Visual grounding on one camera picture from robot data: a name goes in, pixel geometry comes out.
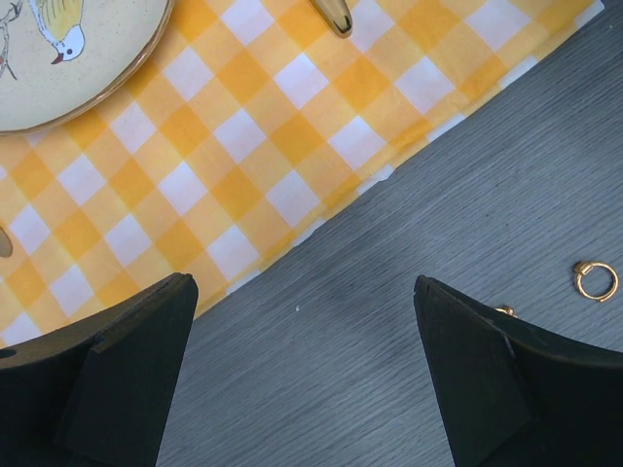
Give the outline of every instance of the wood grain surface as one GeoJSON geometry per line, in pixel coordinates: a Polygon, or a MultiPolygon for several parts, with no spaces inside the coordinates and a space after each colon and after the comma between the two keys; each ring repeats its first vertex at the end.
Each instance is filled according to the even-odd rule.
{"type": "Polygon", "coordinates": [[[159,466],[451,466],[418,274],[623,351],[623,3],[195,322],[159,466]],[[591,274],[587,286],[606,286],[591,274]]]}

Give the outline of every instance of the checkered tablecloth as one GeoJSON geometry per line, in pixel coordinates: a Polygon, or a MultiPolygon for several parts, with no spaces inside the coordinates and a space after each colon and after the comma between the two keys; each ring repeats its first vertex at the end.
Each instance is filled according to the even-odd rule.
{"type": "Polygon", "coordinates": [[[199,312],[267,268],[596,15],[593,0],[178,0],[104,103],[0,140],[0,347],[173,271],[199,312]]]}

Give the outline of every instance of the ceramic plate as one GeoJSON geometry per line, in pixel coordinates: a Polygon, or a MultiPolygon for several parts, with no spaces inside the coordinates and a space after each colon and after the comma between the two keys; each ring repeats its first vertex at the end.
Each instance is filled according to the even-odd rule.
{"type": "Polygon", "coordinates": [[[58,125],[143,63],[173,0],[0,0],[0,134],[58,125]]]}

